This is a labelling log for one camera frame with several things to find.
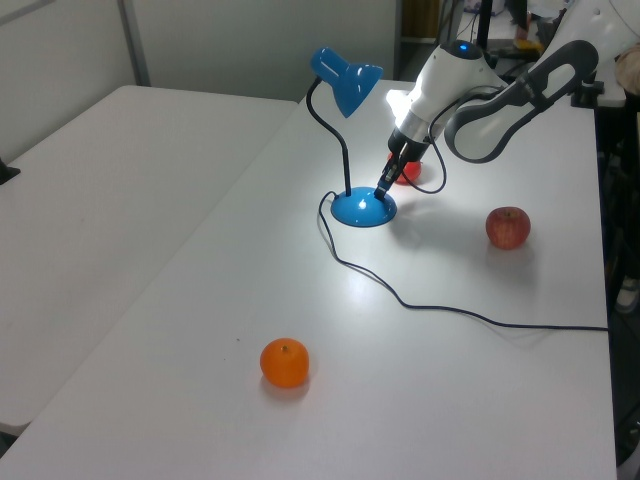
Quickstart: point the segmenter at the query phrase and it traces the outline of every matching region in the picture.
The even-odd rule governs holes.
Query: lamp base
[[[375,189],[371,187],[352,188],[348,197],[342,192],[331,204],[332,215],[351,227],[384,225],[395,217],[398,207],[389,195],[378,200],[373,196],[374,192]]]

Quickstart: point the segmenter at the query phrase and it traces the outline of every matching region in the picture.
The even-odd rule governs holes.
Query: blue desk lamp
[[[355,112],[382,76],[382,68],[365,64],[349,64],[330,48],[321,48],[311,58],[311,68],[317,75],[307,92],[307,108],[313,118],[331,132],[342,146],[345,191],[331,204],[336,220],[353,227],[375,227],[391,220],[397,207],[388,195],[383,200],[373,196],[371,187],[351,188],[349,151],[344,138],[314,110],[311,96],[323,80],[333,88],[338,109],[345,118]]]

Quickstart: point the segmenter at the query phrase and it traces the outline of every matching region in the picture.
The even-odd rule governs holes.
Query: red object
[[[489,214],[485,227],[493,245],[512,250],[527,240],[531,232],[531,220],[518,207],[500,207]]]
[[[387,156],[387,161],[390,161],[392,156],[393,153],[390,153],[389,156]],[[407,162],[403,171],[409,180],[415,182],[420,176],[420,173],[422,173],[422,162]],[[409,185],[402,175],[398,177],[396,183],[399,185]]]

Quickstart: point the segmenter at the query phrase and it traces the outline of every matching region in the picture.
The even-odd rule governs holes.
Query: white wall
[[[154,87],[299,101],[330,46],[393,78],[399,0],[132,0]]]
[[[1,25],[0,157],[134,83],[116,0],[56,0]]]

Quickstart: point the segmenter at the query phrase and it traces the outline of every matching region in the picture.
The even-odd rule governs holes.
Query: power cord
[[[364,275],[368,278],[372,278],[376,280],[378,283],[380,283],[380,285],[386,288],[396,298],[396,300],[398,301],[398,303],[400,303],[400,305],[402,305],[405,308],[408,308],[410,310],[436,310],[436,311],[457,313],[460,315],[467,315],[467,316],[482,320],[483,322],[489,323],[491,325],[495,325],[497,327],[503,327],[503,328],[515,328],[515,329],[527,329],[527,330],[574,330],[574,331],[593,331],[593,332],[609,331],[609,329],[606,327],[589,327],[589,326],[581,326],[581,325],[528,325],[528,324],[517,324],[517,323],[504,323],[504,322],[498,322],[496,320],[492,320],[489,317],[473,312],[471,310],[464,310],[462,308],[449,307],[445,305],[413,305],[413,304],[407,303],[400,297],[396,289],[394,289],[386,280],[380,277],[380,275],[378,275],[377,273],[375,273],[374,271],[366,267],[363,267],[362,265],[358,265],[357,263],[352,263],[347,260],[344,260],[338,255],[338,252],[336,250],[336,244],[333,239],[333,234],[331,233],[331,229],[329,228],[327,219],[325,218],[324,213],[322,212],[322,206],[324,205],[327,198],[330,197],[331,195],[333,195],[334,199],[338,196],[336,192],[333,192],[333,191],[327,192],[322,197],[322,200],[320,200],[320,204],[318,205],[318,216],[320,217],[320,220],[324,225],[324,229],[327,232],[329,249],[331,251],[331,255],[340,265],[349,267],[355,270],[356,272],[360,273],[361,275]]]

